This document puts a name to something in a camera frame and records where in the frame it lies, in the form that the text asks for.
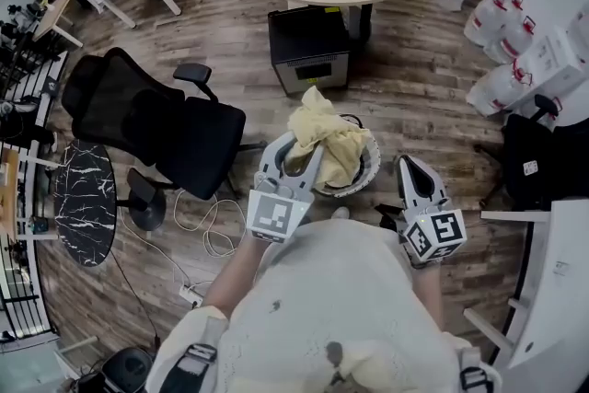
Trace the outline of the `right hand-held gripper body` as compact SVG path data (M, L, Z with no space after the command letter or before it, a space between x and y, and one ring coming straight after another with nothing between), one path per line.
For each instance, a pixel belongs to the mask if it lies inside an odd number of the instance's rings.
M402 215L406 225L401 238L413 265L441 261L468 240L463 214L449 198L406 209Z

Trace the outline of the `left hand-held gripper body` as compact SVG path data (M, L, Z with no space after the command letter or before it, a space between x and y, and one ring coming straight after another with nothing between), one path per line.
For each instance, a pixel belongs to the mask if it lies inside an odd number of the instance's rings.
M301 225L314 200L304 179L256 173L248 197L247 230L256 238L284 243Z

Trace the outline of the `white woven laundry basket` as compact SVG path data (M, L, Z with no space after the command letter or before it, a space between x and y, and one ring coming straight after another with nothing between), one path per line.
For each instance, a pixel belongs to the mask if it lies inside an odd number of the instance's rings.
M351 115L351 114L339 114L339 115L344 120L352 122L354 124L357 124L360 126L360 128L366 129L367 131L369 131L367 128L365 128L362 125L360 119L357 118L356 116ZM349 185L347 187L343 187L343 188L335 188L335 187L330 187L329 185L327 185L321 190L316 189L315 185L314 185L313 190L324 195L324 196L330 196L330 197L334 197L334 198L341 198L344 196L354 194L357 191L360 191L363 188L365 188L369 183L372 182L372 180L374 180L378 170L380 169L381 161L382 161L382 157L381 157L381 152L380 152L379 146L377 144L376 139L372 135L372 137L369 139L367 145L365 146L365 148L361 154L360 167L359 167L359 170L356 173L351 185Z

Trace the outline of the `yellow clothes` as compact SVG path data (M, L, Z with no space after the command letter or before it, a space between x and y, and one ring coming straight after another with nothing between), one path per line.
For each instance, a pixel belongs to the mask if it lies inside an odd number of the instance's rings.
M284 168L292 173L303 166L318 144L324 153L315 180L315 188L343 188L352 184L360 167L360 157L372 134L344 120L330 100L316 87L306 91L301 106L288 121L295 143L284 159Z

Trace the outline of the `person's right forearm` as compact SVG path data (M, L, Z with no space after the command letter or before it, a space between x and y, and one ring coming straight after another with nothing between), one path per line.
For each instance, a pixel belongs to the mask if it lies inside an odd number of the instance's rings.
M413 291L422 302L437 327L445 330L444 304L441 284L441 265L435 263L421 269L413 269Z

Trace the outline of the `person's left forearm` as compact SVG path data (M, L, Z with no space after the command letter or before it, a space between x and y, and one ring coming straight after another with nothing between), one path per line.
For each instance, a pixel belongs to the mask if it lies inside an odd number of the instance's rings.
M230 318L254 284L257 270L270 242L245 236L233 256L210 285L202 306L214 306Z

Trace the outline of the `black mesh office chair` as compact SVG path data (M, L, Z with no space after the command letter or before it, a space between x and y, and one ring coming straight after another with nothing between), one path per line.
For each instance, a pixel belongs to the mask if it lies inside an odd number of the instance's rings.
M262 150L245 144L243 110L219 101L208 86L211 69L181 64L174 78L194 84L202 97L188 97L150 76L126 51L85 55L64 87L62 105L74 137L120 149L138 158L193 196L208 200L240 152Z

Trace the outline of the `person's white shirt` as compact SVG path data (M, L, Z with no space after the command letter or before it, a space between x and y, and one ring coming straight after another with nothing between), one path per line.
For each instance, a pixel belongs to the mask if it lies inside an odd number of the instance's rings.
M394 232L352 219L270 244L230 318L191 310L162 343L146 393L502 393L479 350L441 331ZM331 341L343 347L335 369Z

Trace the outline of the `white power strip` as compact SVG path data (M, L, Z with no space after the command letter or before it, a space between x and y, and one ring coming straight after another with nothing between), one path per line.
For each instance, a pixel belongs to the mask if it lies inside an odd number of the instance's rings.
M179 289L179 296L191 304L192 307L200 307L203 297L200 295L195 285L182 285Z

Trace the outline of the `white desk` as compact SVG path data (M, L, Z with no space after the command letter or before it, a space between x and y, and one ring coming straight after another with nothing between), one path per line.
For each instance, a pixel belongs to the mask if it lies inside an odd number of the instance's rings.
M589 199L551 203L548 211L483 211L486 220L533 226L523 286L508 300L514 311L505 334L472 308L464 317L498 348L491 364L510 369L526 363L573 333L589 309Z

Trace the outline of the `grey clip microphone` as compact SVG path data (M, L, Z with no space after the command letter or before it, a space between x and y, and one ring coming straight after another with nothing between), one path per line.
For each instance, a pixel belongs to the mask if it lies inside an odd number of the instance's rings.
M339 369L343 359L343 347L337 341L331 341L326 345L326 356L335 369Z

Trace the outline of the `group of clear water bottles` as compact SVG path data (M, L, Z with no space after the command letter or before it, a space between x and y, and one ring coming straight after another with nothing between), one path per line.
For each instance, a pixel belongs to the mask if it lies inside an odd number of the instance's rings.
M481 115L508 110L531 91L535 78L523 54L535 27L523 0L481 0L468 15L464 36L497 64L467 93L467 103Z

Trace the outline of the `white water dispenser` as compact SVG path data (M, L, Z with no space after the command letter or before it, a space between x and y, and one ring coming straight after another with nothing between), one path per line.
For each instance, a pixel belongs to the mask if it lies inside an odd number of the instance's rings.
M585 79L585 63L561 27L554 27L549 34L535 40L515 64L526 77L531 77L531 83L524 85L517 99L506 107L509 111L516 111L537 94L557 98L560 104Z

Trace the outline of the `black marble round table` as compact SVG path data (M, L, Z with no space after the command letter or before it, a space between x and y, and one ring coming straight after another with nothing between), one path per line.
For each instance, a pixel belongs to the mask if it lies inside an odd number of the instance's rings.
M145 231L163 223L164 185L136 168L128 171L127 183L128 197L121 200L104 145L75 138L64 149L55 171L54 221L59 238L79 265L96 267L108 257L120 209L128 209L134 223Z

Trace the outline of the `black backpack device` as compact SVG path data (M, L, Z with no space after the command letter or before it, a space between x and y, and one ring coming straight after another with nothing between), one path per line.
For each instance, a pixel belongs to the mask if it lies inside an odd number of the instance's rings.
M127 347L109 357L95 372L80 377L75 393L146 393L152 356L139 347Z

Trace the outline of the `wooden desk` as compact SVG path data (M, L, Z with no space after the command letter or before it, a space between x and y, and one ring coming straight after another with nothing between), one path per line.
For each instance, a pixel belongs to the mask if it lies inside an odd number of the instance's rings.
M75 38L73 35L65 31L59 26L59 21L63 20L69 25L72 25L73 22L69 20L65 14L64 10L68 6L71 0L55 0L52 4L48 4L45 10L45 13L40 21L38 27L36 27L35 31L32 35L32 41L36 42L48 34L50 31L57 33L64 39L68 40L77 48L82 48L84 44ZM99 14L102 13L103 7L96 1L96 0L86 0L90 3Z

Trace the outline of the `black metal railing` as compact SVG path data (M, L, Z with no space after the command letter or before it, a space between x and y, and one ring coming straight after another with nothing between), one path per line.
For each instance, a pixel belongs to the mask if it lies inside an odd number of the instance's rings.
M17 56L20 64L0 65L0 99L31 104L19 124L45 126L59 91L69 53ZM37 141L24 146L0 140L0 332L18 341L53 332L37 262L37 244L56 239L50 200L52 172Z

